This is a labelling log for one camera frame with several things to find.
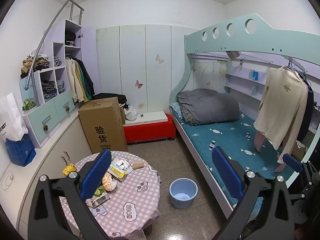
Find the yellow snack packet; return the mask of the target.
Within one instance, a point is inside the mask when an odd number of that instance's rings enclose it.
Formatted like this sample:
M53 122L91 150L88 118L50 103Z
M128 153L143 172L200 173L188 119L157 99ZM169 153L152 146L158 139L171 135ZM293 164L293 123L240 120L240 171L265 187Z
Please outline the yellow snack packet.
M76 166L74 164L68 164L62 171L64 176L68 176L71 172L76 171Z

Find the yellow white medicine box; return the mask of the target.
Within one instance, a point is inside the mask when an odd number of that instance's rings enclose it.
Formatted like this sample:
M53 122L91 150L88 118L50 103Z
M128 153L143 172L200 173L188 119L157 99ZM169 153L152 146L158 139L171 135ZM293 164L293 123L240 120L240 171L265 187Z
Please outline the yellow white medicine box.
M119 181L123 181L132 171L131 164L124 158L114 158L108 168L108 173Z

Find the brown paper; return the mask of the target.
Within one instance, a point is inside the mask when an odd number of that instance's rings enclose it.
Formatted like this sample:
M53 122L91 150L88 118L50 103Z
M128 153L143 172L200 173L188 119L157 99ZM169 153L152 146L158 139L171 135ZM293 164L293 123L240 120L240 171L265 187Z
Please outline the brown paper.
M135 160L133 163L132 163L132 168L134 170L137 170L139 168L143 168L144 167L144 162L142 160Z

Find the dark snack wrapper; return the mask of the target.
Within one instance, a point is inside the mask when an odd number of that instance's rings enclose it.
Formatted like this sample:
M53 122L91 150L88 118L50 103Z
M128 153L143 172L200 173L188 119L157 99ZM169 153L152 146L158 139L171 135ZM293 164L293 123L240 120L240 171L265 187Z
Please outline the dark snack wrapper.
M105 202L110 200L109 195L106 192L103 192L99 196L93 196L91 199L86 200L86 204L88 207L94 209L97 208L100 205L103 205Z

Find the teal patterned mattress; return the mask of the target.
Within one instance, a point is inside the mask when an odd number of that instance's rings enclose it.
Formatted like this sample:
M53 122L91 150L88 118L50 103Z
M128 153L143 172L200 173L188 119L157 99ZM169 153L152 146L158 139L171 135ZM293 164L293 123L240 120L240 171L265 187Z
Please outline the teal patterned mattress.
M233 212L238 200L232 197L226 182L217 171L217 165L212 161L213 146L220 146L227 157L237 161L244 170L258 172L264 178L274 179L281 175L288 180L293 174L289 166L281 173L274 171L278 167L278 152L269 142L263 143L261 152L255 150L253 119L246 115L235 122L200 126L185 123L173 109L170 115L226 217Z

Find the pink checkered tablecloth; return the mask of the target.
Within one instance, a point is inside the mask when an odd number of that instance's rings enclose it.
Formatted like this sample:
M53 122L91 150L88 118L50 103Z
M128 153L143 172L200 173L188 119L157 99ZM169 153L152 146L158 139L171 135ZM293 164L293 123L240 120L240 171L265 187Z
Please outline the pink checkered tablecloth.
M112 151L118 159L130 164L142 161L142 168L132 170L118 182L110 199L97 208L89 208L93 217L110 239L147 239L144 232L160 217L161 178L144 159L123 151Z

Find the light blue plastic bucket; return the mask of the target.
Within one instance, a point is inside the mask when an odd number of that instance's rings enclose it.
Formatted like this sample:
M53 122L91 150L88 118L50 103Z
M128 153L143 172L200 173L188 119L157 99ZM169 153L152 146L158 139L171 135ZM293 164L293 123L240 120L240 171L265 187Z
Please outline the light blue plastic bucket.
M178 178L169 187L172 205L177 209L186 209L193 203L198 193L197 184L189 178Z

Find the tall brown cardboard box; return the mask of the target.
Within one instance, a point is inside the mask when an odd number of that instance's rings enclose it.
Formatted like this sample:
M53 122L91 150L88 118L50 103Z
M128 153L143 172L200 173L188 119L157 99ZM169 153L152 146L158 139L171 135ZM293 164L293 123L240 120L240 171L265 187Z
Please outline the tall brown cardboard box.
M92 100L78 111L91 151L127 151L118 98Z

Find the cream hanging sweater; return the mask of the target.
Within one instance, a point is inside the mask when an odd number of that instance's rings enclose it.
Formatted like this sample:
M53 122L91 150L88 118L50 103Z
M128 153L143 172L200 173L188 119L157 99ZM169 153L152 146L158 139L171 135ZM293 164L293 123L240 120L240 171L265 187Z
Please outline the cream hanging sweater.
M296 71L285 66L268 70L258 117L253 124L256 130L254 147L261 151L267 140L275 150L283 148L276 173L283 171L286 166L283 156L291 154L296 144L307 98L307 85Z

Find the white plastic bag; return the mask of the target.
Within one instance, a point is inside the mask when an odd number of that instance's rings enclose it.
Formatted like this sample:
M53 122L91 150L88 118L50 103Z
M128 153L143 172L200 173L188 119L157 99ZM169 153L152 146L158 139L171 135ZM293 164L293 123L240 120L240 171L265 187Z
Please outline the white plastic bag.
M128 105L126 108L124 108L124 113L125 113L125 118L128 121L135 121L137 119L138 112L131 105Z

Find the blue gift bag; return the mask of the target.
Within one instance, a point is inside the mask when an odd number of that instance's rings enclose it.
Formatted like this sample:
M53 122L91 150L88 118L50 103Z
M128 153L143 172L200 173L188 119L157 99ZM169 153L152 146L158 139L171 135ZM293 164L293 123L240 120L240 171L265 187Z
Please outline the blue gift bag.
M20 141L10 141L6 139L5 146L10 161L21 167L27 166L36 156L35 147L29 134L25 134Z

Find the white lower cabinet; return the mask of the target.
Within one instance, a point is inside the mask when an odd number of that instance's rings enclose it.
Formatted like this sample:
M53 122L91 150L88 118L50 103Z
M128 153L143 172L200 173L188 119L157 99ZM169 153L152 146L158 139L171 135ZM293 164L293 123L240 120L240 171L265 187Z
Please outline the white lower cabinet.
M78 112L75 112L42 148L36 150L30 164L25 167L9 165L1 179L1 206L23 239L28 238L29 211L40 176L61 178L67 164L76 164L91 154Z

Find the grey folded duvet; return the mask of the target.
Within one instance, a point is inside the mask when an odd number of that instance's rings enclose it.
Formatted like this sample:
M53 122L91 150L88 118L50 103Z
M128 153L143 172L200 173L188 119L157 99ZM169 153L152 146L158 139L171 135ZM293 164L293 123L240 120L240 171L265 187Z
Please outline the grey folded duvet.
M229 93L197 88L180 92L177 101L185 122L193 126L237 121L240 118L239 103Z

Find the red bench with white top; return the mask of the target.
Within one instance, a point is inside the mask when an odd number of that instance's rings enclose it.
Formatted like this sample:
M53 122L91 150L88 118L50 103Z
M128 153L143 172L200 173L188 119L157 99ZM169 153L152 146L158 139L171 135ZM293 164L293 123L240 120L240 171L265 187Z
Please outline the red bench with white top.
M136 120L126 120L123 127L128 144L176 138L176 127L164 111L138 114Z

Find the blue white striped pillow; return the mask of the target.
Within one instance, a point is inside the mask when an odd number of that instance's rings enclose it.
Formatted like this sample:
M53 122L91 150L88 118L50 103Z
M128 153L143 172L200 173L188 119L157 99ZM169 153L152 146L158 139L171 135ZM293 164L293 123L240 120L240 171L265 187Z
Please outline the blue white striped pillow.
M171 103L170 107L178 115L180 119L184 119L185 110L184 110L184 107L179 102Z

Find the hanging jackets row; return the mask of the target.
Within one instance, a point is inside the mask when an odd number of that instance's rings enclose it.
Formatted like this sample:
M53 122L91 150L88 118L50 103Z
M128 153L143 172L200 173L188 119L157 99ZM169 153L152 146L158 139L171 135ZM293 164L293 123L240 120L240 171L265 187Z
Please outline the hanging jackets row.
M93 81L84 63L77 58L66 58L66 70L74 103L89 102L95 95Z

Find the lilac stepped shelf cabinet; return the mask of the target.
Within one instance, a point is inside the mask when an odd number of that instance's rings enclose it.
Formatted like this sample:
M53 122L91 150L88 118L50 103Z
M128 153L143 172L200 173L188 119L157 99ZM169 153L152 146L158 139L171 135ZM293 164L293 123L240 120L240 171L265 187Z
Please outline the lilac stepped shelf cabinet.
M82 58L79 51L66 49L65 57ZM46 102L23 112L24 121L29 129L30 138L36 148L42 148L57 128L73 113L72 99L66 67L56 69L53 74L41 74L41 85ZM22 98L34 101L33 90L24 90L26 78L20 81Z

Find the white paper bag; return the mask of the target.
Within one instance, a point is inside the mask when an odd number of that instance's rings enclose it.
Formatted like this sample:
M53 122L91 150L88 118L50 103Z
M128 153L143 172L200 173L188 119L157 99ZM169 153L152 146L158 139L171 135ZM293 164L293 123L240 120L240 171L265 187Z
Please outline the white paper bag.
M1 137L4 141L20 141L28 134L27 126L17 107L13 93L1 97Z

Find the metal stair handrail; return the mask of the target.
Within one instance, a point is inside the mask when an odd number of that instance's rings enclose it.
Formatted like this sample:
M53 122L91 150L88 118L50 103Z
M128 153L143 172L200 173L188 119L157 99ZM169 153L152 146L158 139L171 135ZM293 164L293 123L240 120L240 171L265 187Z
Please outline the metal stair handrail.
M81 49L81 20L84 8L73 0L67 0L53 18L32 56L31 72L24 90L33 90L34 102L40 106L46 102L41 85L41 74L53 74L66 67L66 49Z

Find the white wardrobe doors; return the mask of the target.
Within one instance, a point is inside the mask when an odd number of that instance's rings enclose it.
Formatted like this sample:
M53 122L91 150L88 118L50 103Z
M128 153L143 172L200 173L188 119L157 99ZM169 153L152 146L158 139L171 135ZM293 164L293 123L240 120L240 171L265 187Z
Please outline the white wardrobe doors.
M125 95L139 113L168 113L184 72L184 37L195 31L154 24L97 29L100 90Z

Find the teal bunk bed frame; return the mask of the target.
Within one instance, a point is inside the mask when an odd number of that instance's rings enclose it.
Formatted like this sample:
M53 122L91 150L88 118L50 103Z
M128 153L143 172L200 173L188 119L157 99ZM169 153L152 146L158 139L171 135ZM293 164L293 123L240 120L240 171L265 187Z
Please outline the teal bunk bed frame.
M302 155L302 161L310 159L319 142L319 92L309 81L309 76L319 77L318 35L274 29L259 15L249 14L185 36L184 58L184 73L170 94L170 104L177 102L180 92L212 89L234 96L240 117L246 115L253 123L258 117L268 70L285 66L296 71L307 85L308 98L290 155L313 130L310 147Z

